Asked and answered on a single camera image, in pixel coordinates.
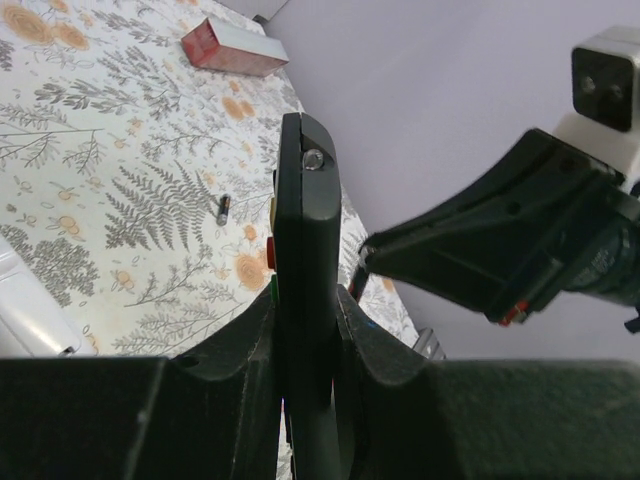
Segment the white remote control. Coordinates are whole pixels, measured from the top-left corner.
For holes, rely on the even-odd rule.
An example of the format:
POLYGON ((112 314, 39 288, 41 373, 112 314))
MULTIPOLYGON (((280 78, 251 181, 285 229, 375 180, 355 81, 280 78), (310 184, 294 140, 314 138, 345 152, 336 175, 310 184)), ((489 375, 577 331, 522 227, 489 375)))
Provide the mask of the white remote control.
POLYGON ((95 348, 11 247, 1 240, 1 357, 95 356, 95 348))

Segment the black AAA battery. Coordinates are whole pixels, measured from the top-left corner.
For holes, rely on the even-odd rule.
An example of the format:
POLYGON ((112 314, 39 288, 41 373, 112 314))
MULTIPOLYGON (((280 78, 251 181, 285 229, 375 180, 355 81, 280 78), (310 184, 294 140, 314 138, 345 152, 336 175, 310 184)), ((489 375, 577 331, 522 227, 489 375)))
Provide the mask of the black AAA battery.
POLYGON ((218 212, 216 222, 219 226, 225 226, 228 222, 231 197, 229 194, 223 194, 218 203, 218 212))

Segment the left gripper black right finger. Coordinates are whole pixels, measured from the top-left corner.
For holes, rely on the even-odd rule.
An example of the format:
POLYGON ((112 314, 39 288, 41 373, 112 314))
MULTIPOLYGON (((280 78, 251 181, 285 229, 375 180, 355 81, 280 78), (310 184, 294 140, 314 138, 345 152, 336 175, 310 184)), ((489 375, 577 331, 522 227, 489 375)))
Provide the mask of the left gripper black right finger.
POLYGON ((635 479, 639 368, 430 360, 338 292, 346 479, 635 479))

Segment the black TV remote control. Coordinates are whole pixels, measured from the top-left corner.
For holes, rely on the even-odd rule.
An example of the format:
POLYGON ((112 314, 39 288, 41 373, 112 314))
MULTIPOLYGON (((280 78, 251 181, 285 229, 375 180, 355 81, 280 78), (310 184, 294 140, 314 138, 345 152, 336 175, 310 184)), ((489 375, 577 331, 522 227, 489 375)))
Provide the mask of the black TV remote control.
POLYGON ((276 325, 293 476, 343 479, 334 393, 341 182, 331 135, 306 113, 282 118, 274 190, 276 325))

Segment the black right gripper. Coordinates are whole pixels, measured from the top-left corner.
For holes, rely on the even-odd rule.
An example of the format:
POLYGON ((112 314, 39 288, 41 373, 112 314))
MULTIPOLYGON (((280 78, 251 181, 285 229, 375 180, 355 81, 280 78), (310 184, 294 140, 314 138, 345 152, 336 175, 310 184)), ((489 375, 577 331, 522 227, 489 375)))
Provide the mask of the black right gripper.
POLYGON ((361 261, 447 300, 496 300, 499 325, 562 292, 638 308, 639 183, 531 129, 452 198, 371 235, 361 261))

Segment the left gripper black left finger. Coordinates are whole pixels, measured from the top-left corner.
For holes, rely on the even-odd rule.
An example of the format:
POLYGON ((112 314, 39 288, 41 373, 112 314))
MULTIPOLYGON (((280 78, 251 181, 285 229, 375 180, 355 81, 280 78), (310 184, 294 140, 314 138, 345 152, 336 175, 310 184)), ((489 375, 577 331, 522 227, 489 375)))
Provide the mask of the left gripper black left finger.
POLYGON ((5 479, 272 479, 280 397, 262 292, 174 357, 5 359, 5 479))

